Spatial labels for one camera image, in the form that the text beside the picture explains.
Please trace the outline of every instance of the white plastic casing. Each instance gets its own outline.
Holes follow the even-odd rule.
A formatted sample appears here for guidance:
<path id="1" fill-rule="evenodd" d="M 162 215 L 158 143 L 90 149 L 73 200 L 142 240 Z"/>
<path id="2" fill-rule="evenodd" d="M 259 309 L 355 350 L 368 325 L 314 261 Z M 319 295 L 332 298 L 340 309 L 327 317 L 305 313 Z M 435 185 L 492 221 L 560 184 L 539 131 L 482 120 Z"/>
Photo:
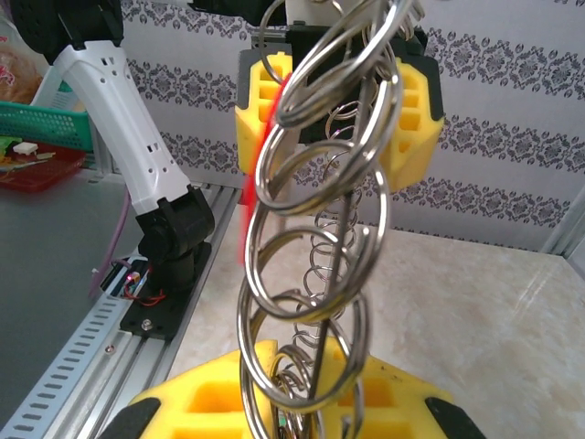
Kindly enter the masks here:
<path id="1" fill-rule="evenodd" d="M 85 105 L 130 192 L 138 215 L 187 192 L 189 179 L 166 148 L 133 81 L 123 48 L 90 41 L 65 48 L 54 66 Z"/>

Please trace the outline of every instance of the damask wallpaper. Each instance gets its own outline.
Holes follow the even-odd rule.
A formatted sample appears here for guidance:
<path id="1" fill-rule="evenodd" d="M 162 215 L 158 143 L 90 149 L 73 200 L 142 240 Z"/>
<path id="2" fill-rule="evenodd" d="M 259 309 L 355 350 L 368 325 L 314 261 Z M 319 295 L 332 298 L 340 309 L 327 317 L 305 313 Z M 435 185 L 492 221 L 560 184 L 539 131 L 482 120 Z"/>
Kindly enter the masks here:
<path id="1" fill-rule="evenodd" d="M 172 154 L 196 181 L 240 187 L 233 106 L 251 28 L 122 0 L 133 75 Z M 393 196 L 393 225 L 539 251 L 585 187 L 585 1 L 426 0 L 446 126 L 427 178 Z M 296 177 L 318 184 L 320 163 Z M 360 218 L 376 217 L 366 186 Z"/>

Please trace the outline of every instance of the beige floor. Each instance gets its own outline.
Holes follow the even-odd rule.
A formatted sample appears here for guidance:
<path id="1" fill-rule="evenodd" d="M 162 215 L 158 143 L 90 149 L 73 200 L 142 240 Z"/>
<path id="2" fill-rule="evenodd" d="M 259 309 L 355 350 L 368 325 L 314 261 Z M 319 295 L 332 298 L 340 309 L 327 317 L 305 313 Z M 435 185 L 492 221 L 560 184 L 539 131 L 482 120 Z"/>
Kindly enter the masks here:
<path id="1" fill-rule="evenodd" d="M 239 230 L 237 212 L 171 376 L 238 348 Z M 300 286 L 308 246 L 266 284 Z M 367 292 L 372 355 L 450 391 L 488 438 L 583 437 L 585 282 L 563 259 L 392 231 Z M 261 336 L 292 332 L 267 321 Z"/>

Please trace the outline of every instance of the red tray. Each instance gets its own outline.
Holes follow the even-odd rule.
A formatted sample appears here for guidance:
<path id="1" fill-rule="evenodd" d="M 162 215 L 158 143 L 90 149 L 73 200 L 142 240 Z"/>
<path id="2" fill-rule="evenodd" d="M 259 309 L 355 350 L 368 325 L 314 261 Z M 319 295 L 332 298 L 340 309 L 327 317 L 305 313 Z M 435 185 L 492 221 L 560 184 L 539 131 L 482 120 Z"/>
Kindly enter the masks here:
<path id="1" fill-rule="evenodd" d="M 27 193 L 41 192 L 75 174 L 85 160 L 85 153 L 82 151 L 38 144 L 37 154 L 43 153 L 55 153 L 55 155 L 45 163 L 16 169 L 8 175 L 0 173 L 0 187 Z M 23 161 L 36 160 L 35 155 L 20 155 L 12 152 L 8 156 Z"/>

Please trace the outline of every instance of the perforated metal strip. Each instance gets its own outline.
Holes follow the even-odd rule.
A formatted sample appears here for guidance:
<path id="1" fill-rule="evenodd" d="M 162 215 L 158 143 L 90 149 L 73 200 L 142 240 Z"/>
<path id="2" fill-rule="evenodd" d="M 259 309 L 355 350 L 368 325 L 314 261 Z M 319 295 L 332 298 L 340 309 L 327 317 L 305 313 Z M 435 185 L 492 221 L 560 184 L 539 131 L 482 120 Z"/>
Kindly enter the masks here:
<path id="1" fill-rule="evenodd" d="M 114 278 L 116 285 L 125 271 Z M 103 294 L 65 347 L 28 394 L 5 428 L 2 439 L 38 439 L 53 422 L 65 400 L 85 372 L 114 325 L 128 307 L 128 301 Z"/>

